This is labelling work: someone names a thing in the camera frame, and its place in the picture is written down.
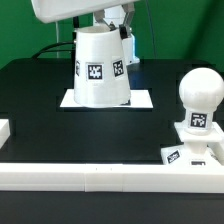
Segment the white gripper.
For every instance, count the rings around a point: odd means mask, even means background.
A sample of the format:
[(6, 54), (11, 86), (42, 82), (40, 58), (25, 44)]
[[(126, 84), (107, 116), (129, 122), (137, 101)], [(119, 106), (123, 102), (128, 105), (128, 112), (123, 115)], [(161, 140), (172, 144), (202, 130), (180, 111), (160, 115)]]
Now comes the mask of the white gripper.
[(122, 5), (125, 12), (119, 25), (121, 39), (131, 36), (131, 22), (134, 17), (135, 0), (31, 0), (35, 16), (43, 23), (56, 22), (88, 13), (93, 13), (97, 23), (106, 25), (111, 31), (115, 26), (105, 20), (105, 10)]

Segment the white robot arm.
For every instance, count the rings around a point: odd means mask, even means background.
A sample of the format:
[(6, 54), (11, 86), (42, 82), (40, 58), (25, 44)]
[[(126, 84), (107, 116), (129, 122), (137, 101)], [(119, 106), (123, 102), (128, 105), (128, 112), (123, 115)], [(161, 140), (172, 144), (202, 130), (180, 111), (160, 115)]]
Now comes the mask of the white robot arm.
[(126, 63), (137, 63), (134, 55), (131, 22), (138, 0), (31, 0), (35, 16), (43, 23), (58, 22), (93, 14), (94, 24), (105, 24), (120, 30)]

